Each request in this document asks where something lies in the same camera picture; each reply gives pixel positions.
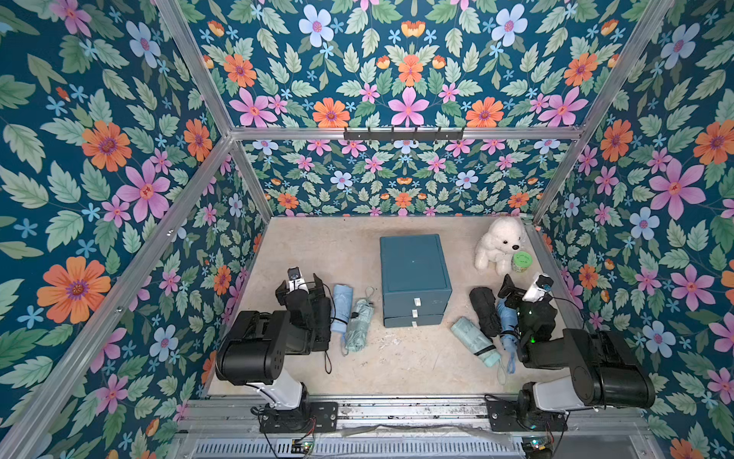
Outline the black umbrella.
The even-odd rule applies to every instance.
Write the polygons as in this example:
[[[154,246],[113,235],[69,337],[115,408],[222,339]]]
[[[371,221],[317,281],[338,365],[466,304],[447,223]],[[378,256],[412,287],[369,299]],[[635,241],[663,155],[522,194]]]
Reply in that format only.
[[[496,298],[491,288],[473,288],[469,293],[469,300],[478,317],[482,333],[488,338],[499,336],[502,332],[502,323],[496,307]]]
[[[324,369],[328,375],[332,374],[333,364],[328,350],[331,341],[331,300],[323,296],[315,304],[315,340],[313,341],[313,353],[322,353],[324,357]]]

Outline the teal drawer cabinet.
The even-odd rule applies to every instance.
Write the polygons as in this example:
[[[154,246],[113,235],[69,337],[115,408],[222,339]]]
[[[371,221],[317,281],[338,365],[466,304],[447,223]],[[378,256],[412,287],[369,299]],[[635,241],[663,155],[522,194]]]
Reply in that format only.
[[[382,237],[380,267],[386,328],[419,328],[442,323],[452,285],[439,235]]]

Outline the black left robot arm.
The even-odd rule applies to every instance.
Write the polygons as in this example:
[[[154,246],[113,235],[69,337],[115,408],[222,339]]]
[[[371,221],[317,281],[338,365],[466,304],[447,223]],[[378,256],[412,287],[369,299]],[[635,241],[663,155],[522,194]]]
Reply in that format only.
[[[271,409],[300,410],[308,390],[285,369],[285,359],[329,350],[333,301],[319,277],[289,279],[275,296],[281,310],[237,315],[218,351],[215,374],[220,381],[255,390]]]

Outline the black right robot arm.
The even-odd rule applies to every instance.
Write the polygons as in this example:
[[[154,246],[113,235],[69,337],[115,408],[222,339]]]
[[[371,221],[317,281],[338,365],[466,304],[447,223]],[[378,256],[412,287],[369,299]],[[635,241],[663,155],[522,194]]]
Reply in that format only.
[[[656,392],[621,333],[566,328],[554,338],[557,310],[552,279],[541,273],[529,289],[505,275],[497,310],[502,343],[529,369],[560,370],[569,375],[550,382],[529,382],[518,394],[518,414],[525,418],[584,409],[649,409]]]

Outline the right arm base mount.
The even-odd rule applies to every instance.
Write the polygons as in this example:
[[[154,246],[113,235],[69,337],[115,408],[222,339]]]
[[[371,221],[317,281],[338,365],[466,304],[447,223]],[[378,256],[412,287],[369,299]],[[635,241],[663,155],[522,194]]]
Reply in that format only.
[[[542,411],[525,399],[505,400],[486,394],[484,401],[493,432],[562,432],[568,427],[563,412]]]

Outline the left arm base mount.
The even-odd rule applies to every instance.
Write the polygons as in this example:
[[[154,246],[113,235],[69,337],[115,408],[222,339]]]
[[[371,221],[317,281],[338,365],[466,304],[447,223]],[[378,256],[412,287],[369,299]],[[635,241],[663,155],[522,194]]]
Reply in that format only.
[[[323,433],[336,431],[339,404],[307,402],[293,410],[263,407],[257,411],[261,433]]]

